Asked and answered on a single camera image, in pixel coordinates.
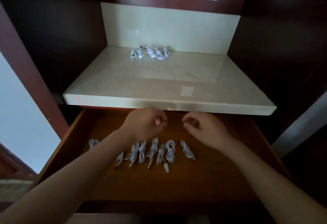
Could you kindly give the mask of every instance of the wooden furniture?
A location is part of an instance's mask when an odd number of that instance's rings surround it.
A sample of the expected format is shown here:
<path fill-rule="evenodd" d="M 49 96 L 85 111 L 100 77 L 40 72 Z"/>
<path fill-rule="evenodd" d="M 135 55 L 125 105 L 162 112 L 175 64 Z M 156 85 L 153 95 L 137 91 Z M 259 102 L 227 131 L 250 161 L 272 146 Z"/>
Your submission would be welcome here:
<path fill-rule="evenodd" d="M 34 186 L 89 149 L 90 139 L 102 140 L 118 129 L 131 109 L 84 109 L 51 156 Z M 158 135 L 159 145 L 172 139 L 176 143 L 176 160 L 166 173 L 154 162 L 147 169 L 129 161 L 114 170 L 115 162 L 94 186 L 80 213 L 216 213 L 261 204 L 237 167 L 220 152 L 208 148 L 192 137 L 182 126 L 185 112 L 166 111 L 168 127 Z M 265 162 L 287 176 L 280 160 L 268 142 L 246 115 L 217 114 L 231 134 L 246 144 Z M 149 139 L 148 152 L 152 143 Z M 196 160 L 183 154 L 180 140 L 187 142 Z"/>

